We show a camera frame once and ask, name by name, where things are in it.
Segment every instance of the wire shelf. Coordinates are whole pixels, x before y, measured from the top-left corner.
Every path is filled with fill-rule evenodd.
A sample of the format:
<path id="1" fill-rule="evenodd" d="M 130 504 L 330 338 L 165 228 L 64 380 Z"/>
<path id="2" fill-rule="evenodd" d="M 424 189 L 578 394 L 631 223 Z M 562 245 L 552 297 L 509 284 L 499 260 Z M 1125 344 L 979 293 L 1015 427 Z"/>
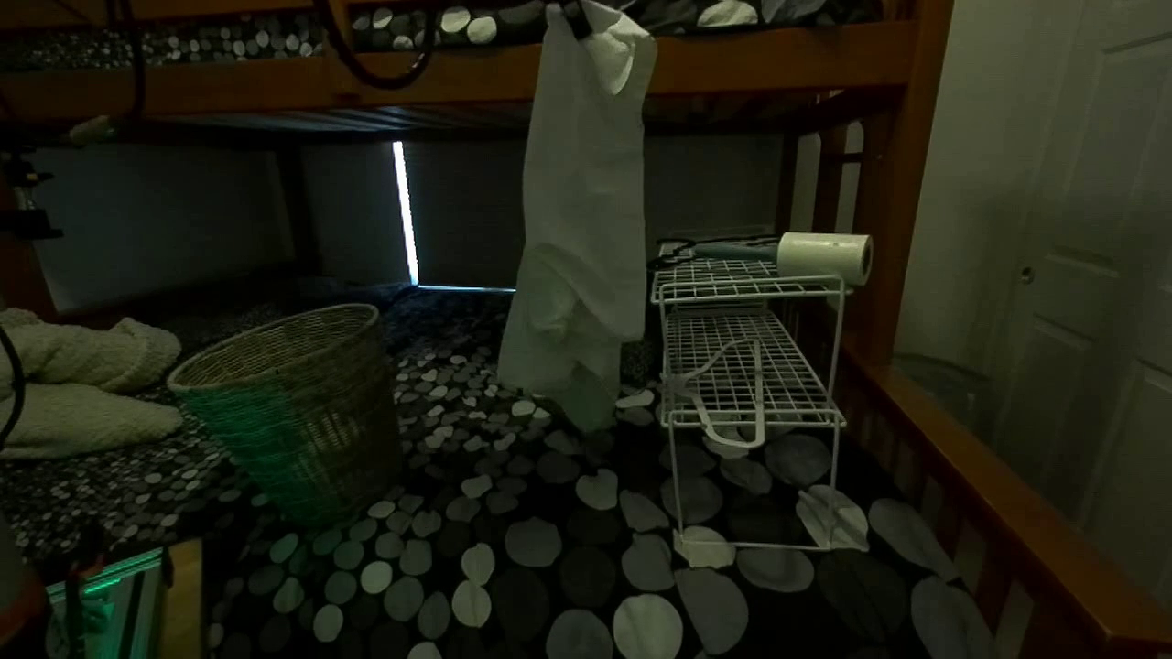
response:
<path id="1" fill-rule="evenodd" d="M 662 313 L 659 421 L 671 427 L 842 427 L 844 416 L 783 323 L 761 305 L 689 305 Z"/>
<path id="2" fill-rule="evenodd" d="M 697 257 L 655 271 L 650 305 L 844 297 L 838 275 L 781 275 L 772 260 Z"/>

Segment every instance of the white door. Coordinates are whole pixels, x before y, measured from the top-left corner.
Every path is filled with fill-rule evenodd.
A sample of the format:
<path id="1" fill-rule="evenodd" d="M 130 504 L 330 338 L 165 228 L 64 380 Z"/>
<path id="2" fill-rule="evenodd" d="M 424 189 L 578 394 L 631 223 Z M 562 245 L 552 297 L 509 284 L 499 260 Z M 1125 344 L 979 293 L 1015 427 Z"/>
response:
<path id="1" fill-rule="evenodd" d="M 1172 604 L 1172 0 L 1077 0 L 991 445 Z"/>

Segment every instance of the paper towel roll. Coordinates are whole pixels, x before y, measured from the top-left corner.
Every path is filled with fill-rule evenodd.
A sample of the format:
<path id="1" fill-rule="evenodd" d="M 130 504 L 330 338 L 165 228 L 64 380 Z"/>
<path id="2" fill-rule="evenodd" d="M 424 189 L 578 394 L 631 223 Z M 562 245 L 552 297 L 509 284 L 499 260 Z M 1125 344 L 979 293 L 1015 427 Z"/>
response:
<path id="1" fill-rule="evenodd" d="M 781 275 L 838 275 L 844 284 L 865 284 L 870 278 L 870 257 L 869 234 L 783 232 L 775 241 Z"/>

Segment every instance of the wooden bed frame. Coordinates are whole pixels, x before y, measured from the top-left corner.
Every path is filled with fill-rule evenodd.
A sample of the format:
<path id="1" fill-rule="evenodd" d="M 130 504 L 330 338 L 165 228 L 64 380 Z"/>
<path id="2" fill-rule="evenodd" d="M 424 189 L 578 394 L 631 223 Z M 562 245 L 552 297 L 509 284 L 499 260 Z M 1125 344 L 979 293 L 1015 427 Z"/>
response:
<path id="1" fill-rule="evenodd" d="M 101 20 L 101 0 L 68 5 Z M 141 20 L 297 7 L 310 0 L 135 0 Z M 892 473 L 910 500 L 921 500 L 1002 650 L 1063 659 L 1172 650 L 1169 611 L 1101 560 L 981 439 L 891 368 L 950 0 L 883 0 L 883 7 L 883 20 L 842 28 L 659 38 L 649 107 L 710 110 L 743 99 L 793 107 L 783 128 L 825 139 L 821 232 L 836 228 L 842 164 L 860 160 L 853 232 L 874 236 L 880 260 L 869 289 L 848 305 L 842 360 L 848 434 Z M 76 13 L 48 0 L 3 0 L 0 7 L 0 38 L 51 25 L 76 25 Z M 361 63 L 394 72 L 406 55 L 361 55 Z M 422 123 L 412 118 L 479 128 L 489 118 L 487 128 L 505 128 L 517 110 L 523 118 L 534 67 L 538 48 L 439 51 L 424 78 L 397 92 L 361 86 L 332 51 L 297 63 L 176 67 L 148 70 L 141 118 L 377 110 L 391 118 L 389 131 L 406 139 Z M 0 94 L 24 123 L 68 123 L 124 110 L 130 80 L 128 72 L 7 72 Z M 865 123 L 865 153 L 842 153 L 848 119 Z M 793 139 L 781 168 L 786 174 L 781 228 L 789 223 L 789 160 Z M 0 297 L 53 313 L 31 245 L 0 236 Z"/>

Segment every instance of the green laundry basket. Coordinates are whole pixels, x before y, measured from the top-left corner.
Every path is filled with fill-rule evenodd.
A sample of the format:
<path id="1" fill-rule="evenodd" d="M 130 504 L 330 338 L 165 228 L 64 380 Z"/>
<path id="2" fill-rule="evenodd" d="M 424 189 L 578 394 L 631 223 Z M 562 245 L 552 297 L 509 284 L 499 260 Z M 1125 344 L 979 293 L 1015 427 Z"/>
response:
<path id="1" fill-rule="evenodd" d="M 300 527 L 327 527 L 397 473 L 391 368 L 377 306 L 275 319 L 173 368 L 178 406 Z"/>

